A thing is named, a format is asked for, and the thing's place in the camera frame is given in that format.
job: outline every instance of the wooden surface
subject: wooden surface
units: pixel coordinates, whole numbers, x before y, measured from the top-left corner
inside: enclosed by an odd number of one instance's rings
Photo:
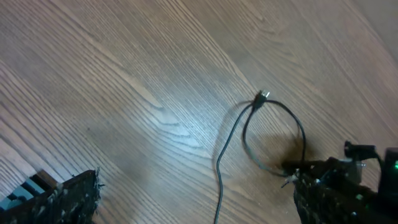
[[[342,157],[345,139],[383,155],[398,146],[398,66],[374,30],[352,0],[3,0],[0,197],[41,169],[63,182],[100,167],[96,223],[211,223],[215,159],[260,89],[302,120],[308,158]],[[281,110],[249,129],[264,162],[299,158]],[[240,133],[220,223],[298,223],[293,186]],[[368,162],[364,183],[378,175]]]

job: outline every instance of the black cable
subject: black cable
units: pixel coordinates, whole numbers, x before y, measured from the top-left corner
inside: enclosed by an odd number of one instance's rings
[[[250,105],[247,105],[247,107],[245,107],[242,110],[241,114],[236,119],[235,124],[232,127],[231,132],[229,133],[228,139],[225,142],[224,148],[223,148],[223,150],[221,150],[220,155],[218,156],[218,159],[217,159],[216,170],[217,170],[218,182],[220,183],[220,196],[218,197],[218,206],[217,206],[217,210],[216,210],[216,216],[214,218],[215,224],[217,224],[217,222],[218,222],[218,215],[220,214],[220,210],[221,210],[221,202],[223,201],[223,181],[221,180],[220,161],[221,161],[221,158],[223,157],[223,154],[224,154],[226,148],[228,147],[229,142],[231,141],[232,135],[234,134],[239,121],[241,120],[241,118],[245,114],[245,112],[252,106],[253,106],[253,103],[251,103]]]
[[[226,150],[226,148],[228,147],[229,142],[231,141],[232,135],[235,132],[236,127],[238,126],[239,121],[241,120],[243,114],[250,108],[252,107],[252,111],[250,112],[248,119],[246,120],[246,123],[244,124],[243,127],[243,132],[242,132],[242,140],[243,140],[243,146],[245,147],[245,150],[248,152],[249,156],[251,159],[253,159],[257,165],[260,167],[260,169],[264,169],[268,172],[270,172],[273,175],[276,175],[278,177],[287,177],[288,175],[284,174],[282,171],[281,172],[277,172],[273,169],[271,169],[270,167],[265,166],[263,163],[261,163],[256,156],[253,154],[248,142],[246,141],[246,132],[248,130],[248,126],[249,126],[249,122],[251,120],[251,118],[253,117],[254,113],[263,106],[264,103],[272,103],[275,104],[277,106],[280,106],[282,109],[284,109],[286,112],[288,112],[289,115],[291,115],[293,117],[293,119],[295,120],[295,122],[297,123],[297,125],[299,126],[301,133],[302,133],[302,137],[303,137],[303,152],[302,152],[302,158],[301,161],[304,162],[305,159],[305,148],[307,145],[306,139],[305,139],[305,133],[304,133],[304,128],[300,122],[300,120],[298,119],[298,117],[296,117],[296,115],[293,114],[293,112],[288,109],[288,107],[286,107],[283,103],[276,101],[276,100],[268,100],[267,99],[268,94],[264,94],[264,92],[260,92],[259,94],[256,95],[256,98],[254,99],[254,101],[248,105],[247,107],[245,107],[241,114],[238,116],[238,118],[235,121],[234,126],[232,127],[232,130],[228,136],[228,139],[225,142],[224,148],[223,150],[221,150],[220,155],[218,156],[217,159],[217,163],[216,163],[216,170],[217,170],[217,177],[220,183],[220,196],[218,198],[218,206],[217,206],[217,210],[216,210],[216,215],[215,215],[215,219],[214,219],[214,224],[218,223],[218,216],[220,214],[220,210],[221,210],[221,202],[223,200],[223,181],[221,180],[221,173],[220,173],[220,161],[221,158]]]

